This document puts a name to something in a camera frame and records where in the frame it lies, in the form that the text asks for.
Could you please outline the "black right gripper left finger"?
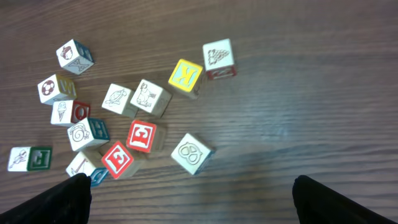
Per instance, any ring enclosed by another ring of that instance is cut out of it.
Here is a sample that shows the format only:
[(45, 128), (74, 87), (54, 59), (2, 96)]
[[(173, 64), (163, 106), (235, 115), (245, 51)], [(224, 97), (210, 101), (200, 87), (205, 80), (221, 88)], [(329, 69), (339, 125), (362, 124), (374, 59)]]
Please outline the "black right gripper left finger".
[(91, 178), (81, 173), (1, 214), (3, 224), (87, 224)]

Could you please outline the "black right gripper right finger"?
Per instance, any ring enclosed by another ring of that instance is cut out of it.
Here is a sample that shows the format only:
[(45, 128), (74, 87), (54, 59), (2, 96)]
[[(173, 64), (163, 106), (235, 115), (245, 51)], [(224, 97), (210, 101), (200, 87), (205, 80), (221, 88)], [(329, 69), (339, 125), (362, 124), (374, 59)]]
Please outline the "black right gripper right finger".
[(397, 224), (306, 175), (295, 179), (292, 196), (300, 224)]

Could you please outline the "hammer picture yellow block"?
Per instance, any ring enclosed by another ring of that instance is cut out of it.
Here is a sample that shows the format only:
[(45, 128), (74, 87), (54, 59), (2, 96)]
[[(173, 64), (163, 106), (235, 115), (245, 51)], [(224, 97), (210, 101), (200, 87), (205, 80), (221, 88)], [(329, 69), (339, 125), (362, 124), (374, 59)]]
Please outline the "hammer picture yellow block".
[(191, 99), (197, 99), (203, 77), (201, 65), (181, 58), (177, 62), (168, 83), (181, 94)]

